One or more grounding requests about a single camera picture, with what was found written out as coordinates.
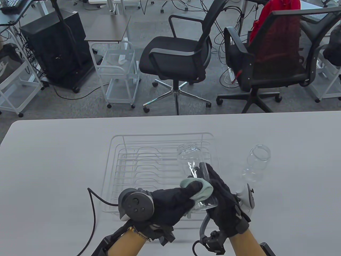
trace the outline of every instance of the dish rack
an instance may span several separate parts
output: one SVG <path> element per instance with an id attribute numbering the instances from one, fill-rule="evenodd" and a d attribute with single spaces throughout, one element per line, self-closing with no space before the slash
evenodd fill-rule
<path id="1" fill-rule="evenodd" d="M 178 166 L 177 148 L 188 142 L 195 143 L 205 161 L 220 173 L 214 137 L 210 133 L 114 136 L 110 142 L 102 198 L 117 203 L 126 188 L 154 191 L 179 187 L 186 175 Z M 103 211 L 119 216 L 117 207 L 103 204 Z M 198 222 L 205 216 L 205 211 L 192 212 L 191 219 L 183 217 L 176 228 L 199 228 Z"/>

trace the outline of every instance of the computer tower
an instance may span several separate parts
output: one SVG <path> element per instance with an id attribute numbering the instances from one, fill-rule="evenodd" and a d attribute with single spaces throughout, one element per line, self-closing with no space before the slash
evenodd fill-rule
<path id="1" fill-rule="evenodd" d="M 85 32 L 78 12 L 68 12 L 63 9 L 60 11 L 67 25 L 66 28 L 59 21 L 56 12 L 49 13 L 20 28 L 46 77 L 56 83 L 63 81 L 67 74 L 79 68 L 66 29 L 69 29 L 73 35 L 81 63 L 92 62 L 89 44 L 84 41 Z"/>

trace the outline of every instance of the green cloth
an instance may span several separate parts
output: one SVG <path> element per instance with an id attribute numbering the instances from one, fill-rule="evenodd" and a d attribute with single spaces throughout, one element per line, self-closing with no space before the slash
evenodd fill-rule
<path id="1" fill-rule="evenodd" d="M 211 196 L 211 194 L 213 193 L 213 187 L 208 181 L 202 178 L 186 178 L 180 182 L 180 187 L 187 187 L 193 181 L 200 181 L 203 184 L 203 188 L 191 197 L 191 199 L 194 200 L 195 203 L 204 201 Z"/>

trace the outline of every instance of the glass jar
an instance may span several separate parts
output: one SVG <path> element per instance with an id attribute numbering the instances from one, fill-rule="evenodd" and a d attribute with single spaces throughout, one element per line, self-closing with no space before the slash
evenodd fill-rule
<path id="1" fill-rule="evenodd" d="M 256 183 L 263 179 L 264 170 L 271 158 L 270 149 L 265 145 L 256 145 L 247 158 L 247 167 L 242 171 L 242 177 L 248 183 Z"/>
<path id="2" fill-rule="evenodd" d="M 210 180 L 204 157 L 195 143 L 180 145 L 178 147 L 177 160 L 179 167 L 183 171 L 184 179 L 194 177 L 201 178 L 206 181 Z M 208 199 L 196 203 L 193 209 L 197 211 L 205 211 L 216 207 L 217 205 L 217 199 L 210 196 Z"/>

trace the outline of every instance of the black glove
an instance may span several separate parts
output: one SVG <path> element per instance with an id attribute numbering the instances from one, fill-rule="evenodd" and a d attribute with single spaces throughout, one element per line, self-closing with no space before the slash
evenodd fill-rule
<path id="1" fill-rule="evenodd" d="M 208 163 L 206 166 L 213 186 L 212 195 L 218 200 L 218 206 L 208 209 L 207 214 L 227 237 L 243 234 L 249 228 L 250 218 L 240 209 L 237 196 L 231 193 L 212 166 Z"/>
<path id="2" fill-rule="evenodd" d="M 202 189 L 199 181 L 191 182 L 186 188 L 159 189 L 151 193 L 154 202 L 153 216 L 143 222 L 132 221 L 132 226 L 146 237 L 154 240 L 173 231 L 173 226 L 192 209 L 190 199 Z"/>

